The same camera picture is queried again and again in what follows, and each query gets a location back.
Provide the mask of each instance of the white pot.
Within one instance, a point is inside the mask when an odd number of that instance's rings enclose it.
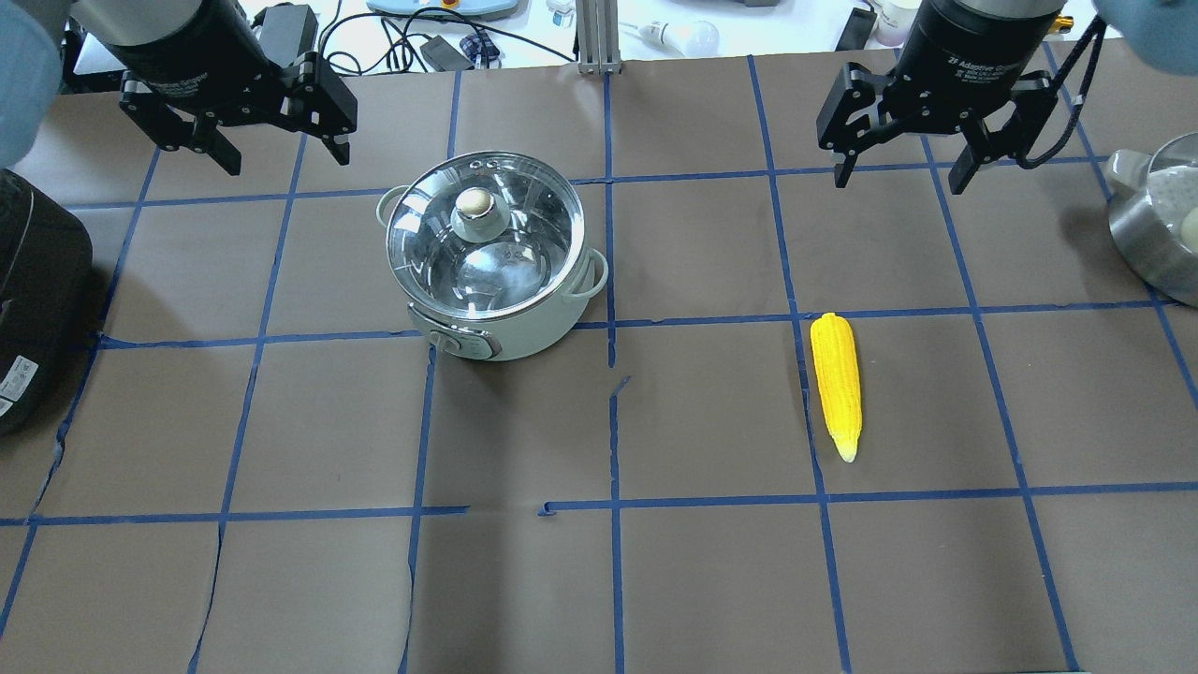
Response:
[[[479,199],[480,189],[489,196]],[[583,243],[577,193],[532,157],[455,157],[383,194],[376,214],[413,322],[455,357],[536,354],[561,340],[607,283],[607,260]]]

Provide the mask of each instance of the pot latch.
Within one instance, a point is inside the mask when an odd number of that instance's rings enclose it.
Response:
[[[409,302],[407,312],[411,314],[416,327],[423,332],[429,342],[447,354],[455,357],[488,360],[497,357],[503,350],[500,347],[495,334],[485,329],[471,329],[458,324],[446,324],[440,320],[425,315],[416,308],[415,302]]]

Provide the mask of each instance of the pot handle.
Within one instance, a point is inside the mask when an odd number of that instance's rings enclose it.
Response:
[[[1107,159],[1102,166],[1102,175],[1115,190],[1124,198],[1130,198],[1144,187],[1148,178],[1148,165],[1152,157],[1135,150],[1115,150],[1114,154]]]
[[[392,187],[391,189],[385,192],[382,196],[379,198],[379,205],[375,206],[375,219],[379,220],[379,224],[383,229],[387,229],[388,224],[387,220],[383,219],[385,217],[383,212],[387,210],[387,206],[391,205],[391,201],[395,196],[403,194],[409,187],[411,187],[411,184],[400,184],[398,187]]]
[[[598,295],[599,291],[607,285],[607,273],[610,272],[607,268],[607,257],[603,256],[603,253],[595,250],[594,248],[587,248],[587,256],[589,257],[587,263],[588,269],[595,263],[603,267],[603,271],[599,273],[599,279],[591,287],[580,291],[577,286],[582,284],[582,279],[587,275],[583,272],[579,275],[577,281],[575,281],[575,286],[571,290],[563,292],[568,299],[589,299],[591,297]]]

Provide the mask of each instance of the black bag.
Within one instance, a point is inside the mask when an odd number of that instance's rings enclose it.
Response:
[[[24,424],[47,393],[90,269],[83,223],[0,171],[0,436]]]

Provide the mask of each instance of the yellow corn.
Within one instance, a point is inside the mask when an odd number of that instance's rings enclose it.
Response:
[[[861,379],[857,372],[857,344],[848,321],[825,312],[811,323],[811,353],[824,411],[824,424],[840,459],[853,463],[861,437]]]

